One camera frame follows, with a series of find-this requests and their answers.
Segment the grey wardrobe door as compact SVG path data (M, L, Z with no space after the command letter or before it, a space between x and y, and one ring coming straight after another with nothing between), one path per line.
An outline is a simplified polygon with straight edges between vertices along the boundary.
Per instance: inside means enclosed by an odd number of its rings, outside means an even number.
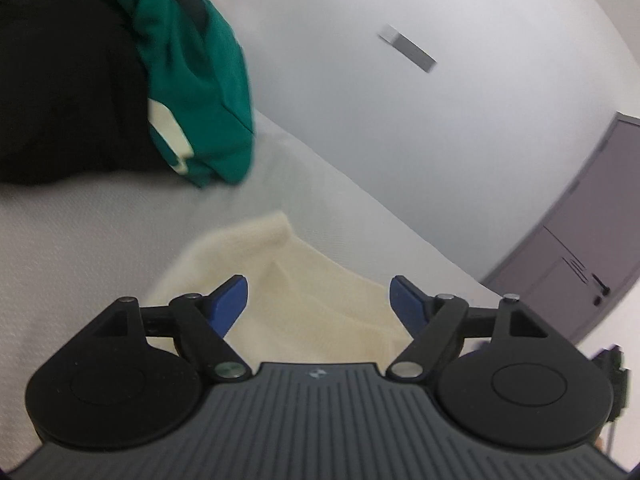
M483 284L574 344L639 277L639 121L616 115L578 176Z

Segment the grey wall panel switch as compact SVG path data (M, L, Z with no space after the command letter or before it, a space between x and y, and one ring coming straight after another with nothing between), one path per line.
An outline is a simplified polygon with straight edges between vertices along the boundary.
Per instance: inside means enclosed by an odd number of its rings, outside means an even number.
M437 64L431 55L390 25L384 26L378 36L424 73L429 73Z

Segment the grey bed cover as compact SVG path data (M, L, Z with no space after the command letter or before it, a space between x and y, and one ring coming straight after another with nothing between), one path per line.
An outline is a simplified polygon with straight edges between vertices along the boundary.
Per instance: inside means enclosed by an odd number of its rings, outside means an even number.
M175 174L101 174L1 190L1 463L38 446L25 408L32 373L121 296L142 304L197 238L282 212L322 255L387 288L403 275L430 295L495 307L482 286L311 148L265 117L237 186Z

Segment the cream blue striped sweater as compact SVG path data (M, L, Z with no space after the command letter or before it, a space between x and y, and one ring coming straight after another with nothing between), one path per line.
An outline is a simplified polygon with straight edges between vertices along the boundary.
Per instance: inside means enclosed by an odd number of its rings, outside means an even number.
M282 212L194 240L145 300L167 304L246 278L245 310L224 339L251 368L265 362L375 363L385 368L411 337L386 287L350 272L301 240Z

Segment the green garment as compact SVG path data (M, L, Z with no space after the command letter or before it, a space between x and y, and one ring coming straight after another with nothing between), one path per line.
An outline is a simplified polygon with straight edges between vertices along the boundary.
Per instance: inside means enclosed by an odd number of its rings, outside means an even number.
M241 182L254 116L241 46L209 0L117 0L149 73L150 135L168 166L202 188Z

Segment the black garment pile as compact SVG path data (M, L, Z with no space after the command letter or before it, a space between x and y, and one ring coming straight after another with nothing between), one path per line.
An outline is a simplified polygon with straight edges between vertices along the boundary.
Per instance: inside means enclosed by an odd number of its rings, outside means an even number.
M1 180L162 171L149 75L117 0L1 0Z

